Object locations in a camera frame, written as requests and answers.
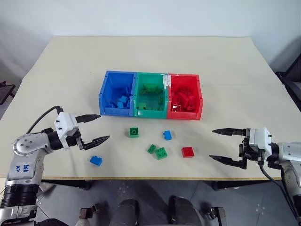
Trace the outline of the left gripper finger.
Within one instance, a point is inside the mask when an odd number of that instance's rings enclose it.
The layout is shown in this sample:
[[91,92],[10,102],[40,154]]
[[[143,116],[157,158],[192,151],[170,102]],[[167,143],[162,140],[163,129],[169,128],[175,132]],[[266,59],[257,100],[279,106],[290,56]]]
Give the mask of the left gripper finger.
[[110,138],[110,136],[104,136],[104,137],[99,137],[99,138],[93,139],[91,142],[89,142],[87,144],[84,144],[83,149],[84,150],[89,150],[89,149],[92,149],[94,147],[97,147],[109,138]]
[[100,118],[101,116],[98,114],[85,114],[85,115],[81,115],[81,116],[76,116],[75,119],[77,121],[77,123],[87,123],[90,121],[93,121],[95,119]]

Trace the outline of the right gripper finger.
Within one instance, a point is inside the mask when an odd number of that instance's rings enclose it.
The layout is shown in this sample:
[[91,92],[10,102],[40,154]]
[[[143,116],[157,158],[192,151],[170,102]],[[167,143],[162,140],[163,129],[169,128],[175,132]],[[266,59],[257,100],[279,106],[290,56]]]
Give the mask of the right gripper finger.
[[223,129],[215,129],[212,132],[225,135],[225,136],[232,136],[232,135],[246,136],[246,129],[223,128]]
[[224,157],[224,156],[218,156],[218,155],[209,155],[209,156],[212,159],[214,159],[222,164],[225,164],[225,165],[241,168],[244,170],[247,168],[247,159],[246,158],[242,158],[239,161],[235,161],[232,158]]

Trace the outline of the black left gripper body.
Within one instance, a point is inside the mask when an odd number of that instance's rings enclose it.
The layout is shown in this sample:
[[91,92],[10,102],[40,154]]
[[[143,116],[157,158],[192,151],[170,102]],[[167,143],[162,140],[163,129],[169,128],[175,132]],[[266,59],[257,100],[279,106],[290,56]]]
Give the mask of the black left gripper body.
[[73,135],[67,136],[66,142],[68,147],[78,146],[80,150],[84,149],[84,142],[81,139],[81,133],[76,131]]

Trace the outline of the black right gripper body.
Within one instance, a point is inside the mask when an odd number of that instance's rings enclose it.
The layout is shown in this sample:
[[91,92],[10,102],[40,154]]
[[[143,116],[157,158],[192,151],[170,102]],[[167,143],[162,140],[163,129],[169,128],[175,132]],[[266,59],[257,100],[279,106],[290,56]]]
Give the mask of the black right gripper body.
[[264,150],[250,144],[251,135],[254,134],[255,132],[247,128],[245,138],[239,145],[239,157],[242,158],[239,162],[242,165],[247,165],[247,160],[256,161],[258,165],[264,165]]

